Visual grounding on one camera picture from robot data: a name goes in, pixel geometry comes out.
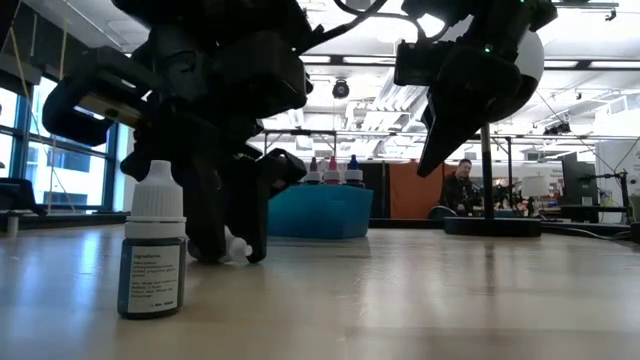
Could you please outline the dark office chair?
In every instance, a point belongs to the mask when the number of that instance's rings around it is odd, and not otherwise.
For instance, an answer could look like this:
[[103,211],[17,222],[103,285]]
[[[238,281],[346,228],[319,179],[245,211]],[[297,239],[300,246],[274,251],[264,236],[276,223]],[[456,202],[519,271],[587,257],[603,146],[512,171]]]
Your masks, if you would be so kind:
[[30,180],[0,178],[0,211],[31,211],[45,216],[47,211],[36,203]]

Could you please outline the black computer monitor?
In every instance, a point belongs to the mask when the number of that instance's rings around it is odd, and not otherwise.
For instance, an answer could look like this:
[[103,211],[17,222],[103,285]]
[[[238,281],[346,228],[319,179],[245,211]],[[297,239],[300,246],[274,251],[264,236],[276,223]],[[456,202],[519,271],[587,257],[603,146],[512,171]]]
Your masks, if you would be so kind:
[[595,166],[580,162],[577,154],[563,156],[563,194],[560,204],[595,206],[598,204],[598,189],[595,181]]

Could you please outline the blue food coloring bottle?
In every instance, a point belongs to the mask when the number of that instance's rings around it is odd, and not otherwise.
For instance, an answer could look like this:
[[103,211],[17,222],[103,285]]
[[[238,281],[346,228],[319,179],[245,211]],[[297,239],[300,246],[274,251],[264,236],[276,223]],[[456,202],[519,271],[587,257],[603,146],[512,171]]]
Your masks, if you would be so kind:
[[344,184],[353,187],[364,188],[363,172],[359,167],[357,157],[353,154],[344,171]]

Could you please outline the orange partition panel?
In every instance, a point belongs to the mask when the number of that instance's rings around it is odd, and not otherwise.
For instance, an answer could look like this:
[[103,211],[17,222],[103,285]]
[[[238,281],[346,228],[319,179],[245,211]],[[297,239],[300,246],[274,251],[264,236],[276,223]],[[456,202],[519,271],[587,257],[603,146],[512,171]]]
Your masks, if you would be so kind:
[[390,215],[392,219],[426,219],[439,204],[443,179],[455,170],[442,163],[427,177],[417,174],[418,163],[389,165]]

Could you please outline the purple tip food coloring bottle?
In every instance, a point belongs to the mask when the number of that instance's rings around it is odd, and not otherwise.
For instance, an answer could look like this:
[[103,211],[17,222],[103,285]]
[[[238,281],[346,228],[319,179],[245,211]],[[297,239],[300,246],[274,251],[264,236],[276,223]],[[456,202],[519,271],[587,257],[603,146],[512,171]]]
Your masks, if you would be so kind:
[[315,157],[311,159],[304,183],[307,185],[319,185],[323,181],[323,175],[319,171],[318,162]]

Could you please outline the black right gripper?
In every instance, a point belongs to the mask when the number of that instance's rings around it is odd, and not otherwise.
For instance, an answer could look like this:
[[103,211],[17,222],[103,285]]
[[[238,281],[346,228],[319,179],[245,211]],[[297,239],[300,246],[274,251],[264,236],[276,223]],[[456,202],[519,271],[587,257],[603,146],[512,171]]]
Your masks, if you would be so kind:
[[531,98],[531,32],[515,51],[475,48],[455,40],[429,47],[428,103],[421,117],[427,137],[417,174],[426,177],[485,123],[503,120]]

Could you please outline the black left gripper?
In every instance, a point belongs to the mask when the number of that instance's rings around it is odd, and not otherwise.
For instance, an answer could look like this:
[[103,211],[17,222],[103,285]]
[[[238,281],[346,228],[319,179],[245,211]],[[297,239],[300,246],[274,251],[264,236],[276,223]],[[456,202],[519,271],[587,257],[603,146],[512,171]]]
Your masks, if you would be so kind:
[[[167,160],[181,171],[188,251],[217,264],[226,254],[216,167],[243,152],[263,118],[303,107],[308,74],[293,46],[271,31],[223,45],[197,43],[178,29],[155,29],[120,62],[140,116],[125,168]],[[225,225],[267,256],[269,200],[306,175],[304,162],[276,148],[258,160],[233,161],[224,172]]]

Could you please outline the ceiling light strip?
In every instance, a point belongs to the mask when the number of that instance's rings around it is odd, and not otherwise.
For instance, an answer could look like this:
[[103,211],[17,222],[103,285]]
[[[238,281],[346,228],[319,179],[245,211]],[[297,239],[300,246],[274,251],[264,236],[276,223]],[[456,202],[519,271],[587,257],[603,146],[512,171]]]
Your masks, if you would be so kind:
[[[394,67],[394,56],[303,55],[308,65]],[[546,60],[546,70],[640,71],[640,60]]]

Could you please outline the blue plastic bin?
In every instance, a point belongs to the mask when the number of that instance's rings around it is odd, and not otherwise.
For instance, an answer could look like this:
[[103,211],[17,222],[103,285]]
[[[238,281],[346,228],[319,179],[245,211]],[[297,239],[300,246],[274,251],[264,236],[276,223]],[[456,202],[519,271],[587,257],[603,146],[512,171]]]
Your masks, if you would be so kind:
[[269,200],[268,235],[349,239],[368,232],[374,192],[347,185],[298,185]]

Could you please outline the dark labelled bottle white cap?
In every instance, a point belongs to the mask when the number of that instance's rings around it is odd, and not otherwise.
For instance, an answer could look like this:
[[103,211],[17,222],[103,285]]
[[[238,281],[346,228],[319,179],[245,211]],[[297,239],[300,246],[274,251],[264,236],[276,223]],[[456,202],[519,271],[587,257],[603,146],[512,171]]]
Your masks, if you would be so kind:
[[153,160],[136,184],[122,241],[117,311],[125,319],[177,313],[183,304],[186,241],[183,191],[171,163]]
[[224,227],[225,251],[222,255],[210,255],[201,250],[193,241],[187,242],[191,257],[205,264],[244,263],[253,253],[253,248],[241,237],[236,237],[227,226]]

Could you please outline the blue window frame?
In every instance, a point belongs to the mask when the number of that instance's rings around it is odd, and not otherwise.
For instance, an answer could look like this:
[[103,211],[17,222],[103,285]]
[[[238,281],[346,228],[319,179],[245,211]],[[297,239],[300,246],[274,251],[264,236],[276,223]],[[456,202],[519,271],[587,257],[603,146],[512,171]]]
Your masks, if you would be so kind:
[[0,83],[0,178],[31,182],[37,205],[49,213],[123,211],[126,178],[119,161],[126,152],[128,131],[119,125],[98,146],[50,134],[42,124],[43,105],[56,86],[47,76],[30,85]]

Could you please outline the person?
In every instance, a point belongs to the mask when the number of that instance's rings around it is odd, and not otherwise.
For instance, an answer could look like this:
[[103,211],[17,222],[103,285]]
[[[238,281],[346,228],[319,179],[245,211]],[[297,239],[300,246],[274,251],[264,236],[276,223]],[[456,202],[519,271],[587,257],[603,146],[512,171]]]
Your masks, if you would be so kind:
[[439,205],[449,208],[458,216],[468,216],[483,202],[470,180],[471,169],[472,162],[469,159],[460,160],[456,170],[447,175],[442,184]]

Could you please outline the white background sign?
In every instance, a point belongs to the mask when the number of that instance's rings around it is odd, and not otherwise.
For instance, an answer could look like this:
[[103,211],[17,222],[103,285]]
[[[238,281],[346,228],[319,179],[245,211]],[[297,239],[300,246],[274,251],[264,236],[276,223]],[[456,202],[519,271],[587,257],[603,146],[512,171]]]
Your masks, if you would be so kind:
[[549,195],[549,183],[544,176],[528,176],[521,181],[521,195],[539,198]]

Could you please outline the black metal frame rig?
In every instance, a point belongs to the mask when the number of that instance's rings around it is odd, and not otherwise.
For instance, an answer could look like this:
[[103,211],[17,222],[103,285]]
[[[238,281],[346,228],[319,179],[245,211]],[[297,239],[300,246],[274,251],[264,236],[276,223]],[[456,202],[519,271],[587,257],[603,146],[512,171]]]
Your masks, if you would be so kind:
[[288,136],[318,136],[320,137],[331,149],[332,155],[337,156],[338,150],[338,133],[335,130],[308,130],[308,129],[267,129],[262,132],[263,135],[263,152],[267,153],[272,142],[269,141],[269,136],[274,134],[277,142],[283,135]]

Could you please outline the red food coloring bottle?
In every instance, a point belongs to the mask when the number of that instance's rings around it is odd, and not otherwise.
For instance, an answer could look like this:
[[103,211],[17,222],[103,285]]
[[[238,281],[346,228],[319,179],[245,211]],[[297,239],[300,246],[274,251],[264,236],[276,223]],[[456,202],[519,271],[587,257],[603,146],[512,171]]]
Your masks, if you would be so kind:
[[341,172],[335,156],[331,156],[325,171],[323,172],[323,183],[329,185],[340,185],[342,183]]

